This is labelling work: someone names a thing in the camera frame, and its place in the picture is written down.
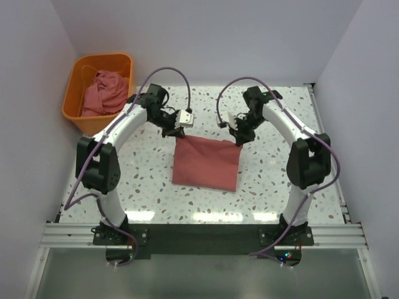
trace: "metal frame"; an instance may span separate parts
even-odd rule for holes
[[[368,291],[370,292],[371,297],[373,299],[381,299],[381,289],[378,286],[377,277],[375,276],[375,272],[373,270],[368,249],[358,249],[357,252],[359,254],[359,261],[362,265],[363,274],[366,279]]]
[[[47,248],[98,248],[126,249],[122,246],[93,245],[91,228],[98,224],[46,224],[41,246]],[[360,224],[313,225],[315,245],[307,249],[366,249],[367,244]],[[292,249],[291,246],[276,246],[276,249]]]
[[[323,125],[323,122],[322,122],[322,119],[320,116],[319,108],[317,106],[316,96],[314,94],[313,87],[311,84],[304,84],[304,85],[307,87],[307,90],[309,92],[310,100],[312,102],[312,105],[314,108],[314,113],[316,115],[317,124],[319,126],[321,133],[323,133],[323,132],[325,132],[324,125]],[[337,168],[335,167],[334,163],[331,164],[331,172],[333,174],[337,173]],[[339,195],[340,206],[341,206],[342,216],[344,218],[344,221],[345,221],[345,223],[352,223],[352,221],[350,220],[349,212],[347,209],[347,204],[345,202],[344,194],[342,193],[342,188],[341,188],[341,184],[339,183],[339,180],[334,185],[335,185],[335,189],[337,190],[337,193]]]
[[[27,284],[24,299],[36,298],[37,291],[39,291],[40,282],[42,281],[44,267],[46,266],[47,258],[49,257],[50,248],[40,247],[39,252],[33,265],[31,277]]]

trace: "pink cloth in basket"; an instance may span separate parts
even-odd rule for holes
[[[126,104],[128,83],[119,74],[99,70],[86,88],[82,116],[111,115]]]
[[[172,183],[235,192],[242,148],[227,140],[177,138]]]

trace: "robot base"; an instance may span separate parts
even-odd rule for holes
[[[282,224],[129,224],[127,217],[120,228],[132,234],[140,246],[137,259],[153,254],[169,255],[247,255],[273,243]],[[128,245],[127,237],[101,223],[92,229],[94,245]],[[300,247],[314,245],[312,229],[293,228],[279,243],[297,250],[270,250],[269,255],[282,262],[299,263]],[[130,250],[107,249],[107,260],[125,260]]]

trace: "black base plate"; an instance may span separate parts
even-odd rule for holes
[[[270,245],[279,232],[278,224],[127,224],[124,230],[140,245],[138,259],[152,254],[247,255]],[[105,225],[92,229],[94,245],[127,245],[127,238]],[[296,232],[279,245],[314,245],[312,229]]]

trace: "terrazzo surface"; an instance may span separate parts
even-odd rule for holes
[[[221,111],[236,115],[247,112],[242,93],[248,86],[227,89]],[[167,87],[169,105],[186,107],[186,87]],[[222,87],[191,87],[194,128],[187,135],[215,140],[231,140],[227,129],[216,125],[216,97]],[[310,128],[318,129],[317,120],[305,87],[276,87],[287,106]],[[256,140],[241,152],[236,192],[225,192],[171,183],[175,139],[160,135],[161,130],[146,123],[128,139],[119,152],[121,179],[118,193],[130,223],[196,224],[276,223],[289,197],[291,183],[286,175],[289,147],[279,132],[263,123],[256,130]],[[74,170],[67,180],[63,202],[75,183]],[[82,185],[77,194],[87,191]],[[60,222],[97,223],[100,214],[92,198],[83,200],[67,212]],[[342,224],[339,195],[331,186],[315,195],[309,211],[310,224]]]

